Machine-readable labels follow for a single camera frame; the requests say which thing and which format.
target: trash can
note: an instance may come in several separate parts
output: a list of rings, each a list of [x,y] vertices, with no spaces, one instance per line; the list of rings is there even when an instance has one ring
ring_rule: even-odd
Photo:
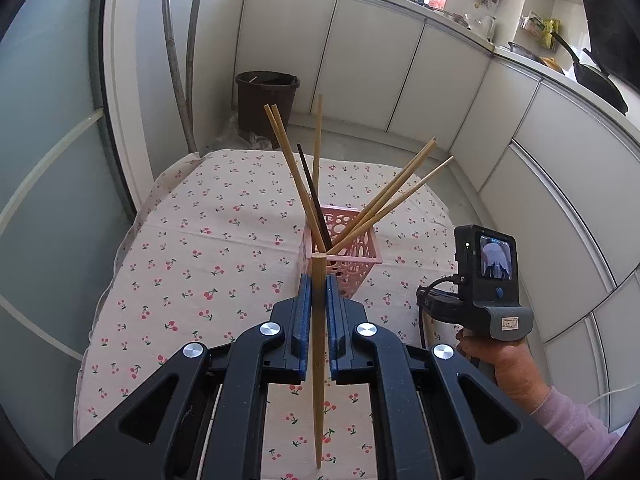
[[[281,72],[242,72],[236,76],[238,83],[238,129],[243,138],[248,134],[269,139],[274,148],[280,145],[273,130],[264,105],[278,105],[282,123],[289,125],[293,98],[300,86],[300,79]]]

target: black chopstick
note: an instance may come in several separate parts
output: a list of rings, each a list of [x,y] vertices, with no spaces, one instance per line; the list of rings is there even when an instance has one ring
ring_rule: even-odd
[[[300,154],[300,158],[302,159],[302,168],[305,170],[306,182],[309,184],[309,191],[311,192],[311,199],[314,202],[314,206],[316,208],[316,216],[318,217],[318,226],[320,227],[320,235],[322,236],[322,241],[324,242],[324,246],[328,251],[333,247],[331,243],[331,235],[329,234],[329,229],[326,226],[326,221],[324,220],[324,214],[322,214],[322,209],[320,207],[320,202],[318,200],[318,194],[316,193],[316,188],[314,187],[314,181],[311,178],[311,174],[309,173],[309,168],[306,165],[305,154],[302,151],[302,146],[297,144],[298,153]]]

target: silver screw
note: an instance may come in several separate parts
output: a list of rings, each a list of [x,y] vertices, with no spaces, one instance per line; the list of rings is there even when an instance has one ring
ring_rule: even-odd
[[[453,357],[453,348],[449,345],[436,345],[433,347],[433,354],[440,359]]]
[[[358,334],[363,335],[364,337],[371,337],[378,331],[378,327],[373,323],[360,323],[356,327],[356,331]]]
[[[280,325],[272,321],[267,321],[260,325],[260,332],[263,335],[276,335],[280,331]]]
[[[182,349],[182,353],[186,357],[198,357],[204,352],[200,343],[189,343]]]

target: human hand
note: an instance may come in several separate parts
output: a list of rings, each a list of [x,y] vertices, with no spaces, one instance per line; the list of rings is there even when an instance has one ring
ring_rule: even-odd
[[[485,336],[463,336],[457,350],[495,367],[498,386],[527,413],[532,413],[546,399],[551,388],[545,384],[524,339],[498,341]]]

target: camera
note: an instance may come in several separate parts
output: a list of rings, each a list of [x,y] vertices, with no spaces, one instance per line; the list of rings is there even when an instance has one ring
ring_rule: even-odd
[[[533,312],[518,302],[516,240],[478,225],[456,227],[454,237],[458,273],[418,288],[420,312],[501,341],[526,336]],[[434,288],[445,281],[455,283],[458,293]]]

